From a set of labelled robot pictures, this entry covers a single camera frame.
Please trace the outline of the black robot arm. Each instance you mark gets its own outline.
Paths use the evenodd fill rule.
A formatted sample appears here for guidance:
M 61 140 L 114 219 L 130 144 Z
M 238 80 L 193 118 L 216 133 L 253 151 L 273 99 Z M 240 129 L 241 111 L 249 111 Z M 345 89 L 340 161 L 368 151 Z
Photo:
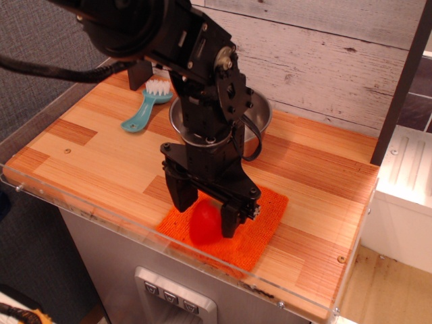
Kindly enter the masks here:
M 187 210 L 204 192 L 221 204 L 221 233 L 259 213 L 261 192 L 242 169 L 244 133 L 259 129 L 247 116 L 251 88 L 238 67 L 231 36 L 189 1 L 59 1 L 80 16 L 103 54 L 145 59 L 168 69 L 186 134 L 161 152 L 171 199 Z

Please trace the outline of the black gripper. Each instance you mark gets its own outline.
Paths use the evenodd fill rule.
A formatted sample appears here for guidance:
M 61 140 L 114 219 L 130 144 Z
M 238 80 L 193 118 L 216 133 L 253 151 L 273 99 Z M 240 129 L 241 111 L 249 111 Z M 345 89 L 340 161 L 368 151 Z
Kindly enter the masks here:
M 165 181 L 174 207 L 181 213 L 204 192 L 222 203 L 221 231 L 233 238 L 239 225 L 255 219 L 260 212 L 261 190 L 245 173 L 242 162 L 244 128 L 233 128 L 220 139 L 221 144 L 199 147 L 165 142 Z

